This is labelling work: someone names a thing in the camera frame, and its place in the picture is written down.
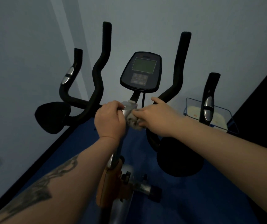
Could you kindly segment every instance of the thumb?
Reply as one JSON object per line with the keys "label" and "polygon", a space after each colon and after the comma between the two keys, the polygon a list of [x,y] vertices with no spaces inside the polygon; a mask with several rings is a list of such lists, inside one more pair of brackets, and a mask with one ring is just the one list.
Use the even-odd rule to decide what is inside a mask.
{"label": "thumb", "polygon": [[143,112],[143,110],[134,109],[132,110],[132,113],[138,118],[145,119],[145,113]]}
{"label": "thumb", "polygon": [[118,119],[120,123],[126,123],[125,118],[124,118],[124,114],[121,110],[117,111],[117,115],[118,115]]}

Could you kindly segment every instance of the right hand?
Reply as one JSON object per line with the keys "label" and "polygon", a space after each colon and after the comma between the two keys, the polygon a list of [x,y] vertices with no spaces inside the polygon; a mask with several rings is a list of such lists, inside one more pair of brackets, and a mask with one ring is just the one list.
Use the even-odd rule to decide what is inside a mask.
{"label": "right hand", "polygon": [[157,97],[152,97],[157,105],[149,105],[132,113],[143,119],[141,127],[147,127],[151,132],[162,137],[172,137],[176,123],[182,118],[174,109]]}

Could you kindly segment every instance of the person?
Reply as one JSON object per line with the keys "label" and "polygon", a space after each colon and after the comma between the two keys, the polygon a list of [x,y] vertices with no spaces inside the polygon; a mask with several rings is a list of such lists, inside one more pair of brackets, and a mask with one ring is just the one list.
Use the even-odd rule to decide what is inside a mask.
{"label": "person", "polygon": [[[157,104],[133,111],[143,119],[141,126],[186,144],[267,212],[266,148],[182,117],[162,100],[151,99]],[[124,136],[123,108],[113,101],[98,109],[94,123],[99,139],[14,198],[0,211],[0,223],[75,223]]]}

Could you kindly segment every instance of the blue mat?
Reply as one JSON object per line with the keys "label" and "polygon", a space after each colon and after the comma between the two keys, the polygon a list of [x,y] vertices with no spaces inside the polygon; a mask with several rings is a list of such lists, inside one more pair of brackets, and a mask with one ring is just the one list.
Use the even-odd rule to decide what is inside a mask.
{"label": "blue mat", "polygon": [[[80,125],[21,191],[92,145],[98,139],[94,128],[94,119]],[[134,167],[136,178],[147,173],[149,184],[162,188],[161,203],[134,193],[127,224],[258,224],[246,195],[209,162],[205,161],[203,169],[191,177],[172,177],[159,168],[156,153],[147,142],[146,132],[133,129],[129,130],[124,140],[122,155],[125,163]],[[97,223],[98,216],[99,208],[94,195],[79,223]]]}

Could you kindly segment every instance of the exercise bike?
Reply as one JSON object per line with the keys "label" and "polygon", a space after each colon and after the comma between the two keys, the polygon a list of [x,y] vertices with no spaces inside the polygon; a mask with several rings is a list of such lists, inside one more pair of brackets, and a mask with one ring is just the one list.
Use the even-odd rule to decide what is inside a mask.
{"label": "exercise bike", "polygon": [[[72,83],[79,73],[82,65],[83,51],[74,49],[74,63],[65,74],[59,88],[59,95],[63,102],[51,102],[41,105],[35,112],[38,124],[48,133],[57,134],[64,126],[77,126],[94,117],[101,107],[99,104],[103,95],[103,82],[101,71],[106,65],[111,50],[112,25],[103,22],[102,25],[102,52],[92,70],[94,92],[89,101],[71,97],[68,94]],[[164,102],[170,101],[181,90],[183,84],[183,67],[191,39],[190,32],[182,32],[173,73],[173,85],[162,93],[159,98]],[[129,113],[137,108],[137,102],[143,93],[142,106],[144,106],[145,93],[153,93],[158,90],[161,79],[161,56],[151,52],[136,52],[127,63],[120,84],[133,91],[128,101],[123,101],[122,110],[126,118]],[[203,102],[201,107],[200,122],[209,125],[214,110],[214,90],[219,79],[219,74],[210,73],[207,80]],[[77,116],[69,116],[71,106],[84,109]],[[190,148],[174,138],[159,139],[156,134],[146,129],[147,140],[157,152],[159,166],[166,173],[176,176],[190,176],[197,173],[203,166],[204,159]],[[143,181],[133,180],[133,169],[124,165],[121,156],[123,139],[116,152],[110,157],[103,172],[97,189],[96,203],[101,208],[99,223],[124,223],[130,207],[133,192],[146,194],[150,200],[159,203],[162,190],[159,187],[147,183],[147,175]]]}

